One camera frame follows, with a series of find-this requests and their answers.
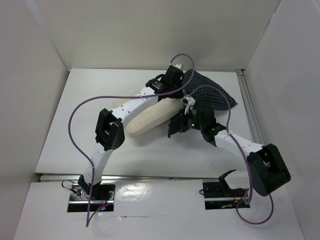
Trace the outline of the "dark plaid pillowcase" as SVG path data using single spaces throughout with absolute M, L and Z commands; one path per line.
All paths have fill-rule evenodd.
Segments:
M 210 104 L 215 111 L 228 111 L 235 107 L 238 103 L 231 97 L 219 84 L 208 77 L 195 72 L 191 82 L 184 89 L 186 95 L 195 99 L 195 102 L 203 102 Z M 216 122 L 216 133 L 204 135 L 202 137 L 208 142 L 213 143 L 218 132 L 225 130 L 226 127 Z M 172 118 L 168 124 L 168 134 L 172 136 Z

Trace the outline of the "cream white pillow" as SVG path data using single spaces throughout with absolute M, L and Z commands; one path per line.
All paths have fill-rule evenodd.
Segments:
M 169 97 L 163 98 L 130 121 L 125 128 L 125 132 L 132 138 L 140 136 L 152 128 L 168 121 L 183 109 L 184 106 L 181 99 Z

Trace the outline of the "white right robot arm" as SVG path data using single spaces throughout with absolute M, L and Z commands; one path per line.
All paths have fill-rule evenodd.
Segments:
M 218 148 L 243 158 L 248 166 L 253 189 L 266 197 L 291 181 L 291 174 L 279 149 L 274 144 L 251 142 L 218 123 L 214 109 L 206 103 L 195 103 L 180 110 L 170 119 L 168 137 L 194 129 L 203 139 Z

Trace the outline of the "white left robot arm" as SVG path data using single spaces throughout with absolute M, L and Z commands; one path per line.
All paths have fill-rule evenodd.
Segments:
M 182 86 L 183 71 L 181 64 L 170 65 L 165 74 L 149 80 L 145 86 L 126 103 L 112 110 L 102 109 L 95 127 L 95 148 L 87 170 L 80 175 L 78 184 L 81 194 L 88 200 L 97 197 L 103 171 L 114 150 L 125 141 L 124 128 L 138 114 L 158 103 L 165 96 Z

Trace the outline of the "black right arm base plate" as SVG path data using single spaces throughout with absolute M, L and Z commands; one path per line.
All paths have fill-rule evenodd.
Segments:
M 234 170 L 229 170 L 218 177 L 218 181 L 204 181 L 202 189 L 198 191 L 204 197 L 206 210 L 224 210 L 239 208 L 250 208 L 244 203 L 245 189 L 231 189 L 225 178 Z

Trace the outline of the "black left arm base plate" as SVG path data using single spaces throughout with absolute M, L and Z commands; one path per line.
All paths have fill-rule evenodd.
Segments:
M 88 210 L 89 194 L 85 193 L 78 183 L 63 180 L 61 187 L 69 191 L 68 213 L 84 213 Z M 92 192 L 90 199 L 90 212 L 113 212 L 115 199 L 114 182 L 102 183 L 96 192 Z

